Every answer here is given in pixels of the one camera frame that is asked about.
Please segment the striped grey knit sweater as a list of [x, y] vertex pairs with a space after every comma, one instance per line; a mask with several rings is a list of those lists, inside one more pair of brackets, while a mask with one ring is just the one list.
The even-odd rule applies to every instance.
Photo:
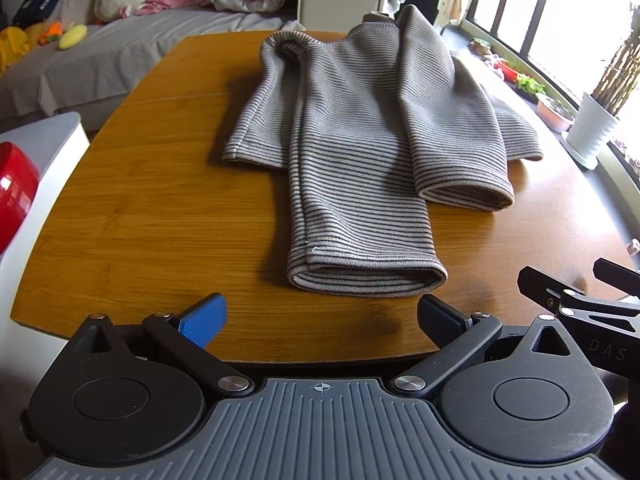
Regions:
[[414, 6], [324, 42], [279, 30], [222, 157], [288, 174], [286, 273], [301, 289], [424, 294], [447, 281], [429, 204], [499, 211], [537, 128], [477, 79]]

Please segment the white ribbed plant pot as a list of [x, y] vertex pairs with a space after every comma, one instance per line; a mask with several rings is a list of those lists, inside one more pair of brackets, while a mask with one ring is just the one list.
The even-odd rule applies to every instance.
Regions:
[[567, 151], [580, 166], [596, 169], [600, 151], [612, 139], [619, 124], [616, 117], [585, 93], [575, 122], [565, 136]]

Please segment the pink flower pot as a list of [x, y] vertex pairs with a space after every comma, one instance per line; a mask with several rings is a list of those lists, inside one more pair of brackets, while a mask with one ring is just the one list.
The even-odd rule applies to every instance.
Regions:
[[541, 92], [536, 94], [536, 98], [536, 113], [551, 130], [563, 133], [574, 125], [574, 115], [564, 106]]

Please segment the white side cabinet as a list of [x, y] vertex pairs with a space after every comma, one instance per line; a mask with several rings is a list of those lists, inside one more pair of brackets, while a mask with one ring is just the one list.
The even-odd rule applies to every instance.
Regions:
[[26, 374], [47, 367], [64, 346], [57, 336], [10, 319], [18, 285], [53, 205], [89, 147], [80, 115], [68, 112], [1, 136], [17, 146], [36, 170], [36, 192], [26, 219], [1, 253], [1, 371]]

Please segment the red bowl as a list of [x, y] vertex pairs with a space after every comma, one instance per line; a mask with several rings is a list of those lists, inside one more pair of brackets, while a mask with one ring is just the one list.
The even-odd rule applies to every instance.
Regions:
[[0, 150], [0, 252], [4, 252], [32, 208], [39, 171], [16, 144], [2, 142]]

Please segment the bamboo plant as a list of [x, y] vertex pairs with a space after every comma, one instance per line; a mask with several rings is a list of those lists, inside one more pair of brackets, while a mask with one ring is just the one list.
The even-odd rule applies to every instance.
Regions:
[[634, 7], [631, 29], [626, 40], [620, 45], [601, 76], [591, 97], [608, 114], [616, 117], [629, 100], [639, 81], [639, 7]]

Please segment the grey covered sofa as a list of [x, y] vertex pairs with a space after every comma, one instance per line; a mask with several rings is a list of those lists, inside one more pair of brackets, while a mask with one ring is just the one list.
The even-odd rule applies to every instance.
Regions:
[[[1, 0], [14, 16], [24, 0]], [[202, 6], [130, 16], [98, 25], [94, 0], [60, 0], [51, 18], [85, 23], [85, 39], [68, 50], [36, 47], [1, 75], [1, 129], [76, 112], [98, 131], [144, 76], [183, 38], [222, 32], [300, 29], [293, 8], [277, 14], [217, 12]]]

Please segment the yellow plush lemon toy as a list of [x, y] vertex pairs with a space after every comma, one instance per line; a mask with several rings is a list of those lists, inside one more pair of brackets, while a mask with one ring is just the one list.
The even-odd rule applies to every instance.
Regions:
[[72, 25], [58, 40], [58, 50], [66, 51], [76, 47], [88, 35], [88, 27], [84, 24]]

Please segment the pink cloth on sofa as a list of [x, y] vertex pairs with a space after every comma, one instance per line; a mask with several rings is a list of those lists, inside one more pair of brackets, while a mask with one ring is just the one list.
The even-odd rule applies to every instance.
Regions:
[[120, 18], [157, 14], [166, 10], [200, 6], [205, 0], [145, 0], [138, 6], [125, 6], [119, 10]]

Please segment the dark navy cap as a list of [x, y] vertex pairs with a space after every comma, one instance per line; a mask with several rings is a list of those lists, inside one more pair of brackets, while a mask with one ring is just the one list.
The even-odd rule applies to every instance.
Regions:
[[11, 25], [20, 29], [29, 28], [45, 21], [55, 10], [60, 0], [24, 0], [14, 15]]

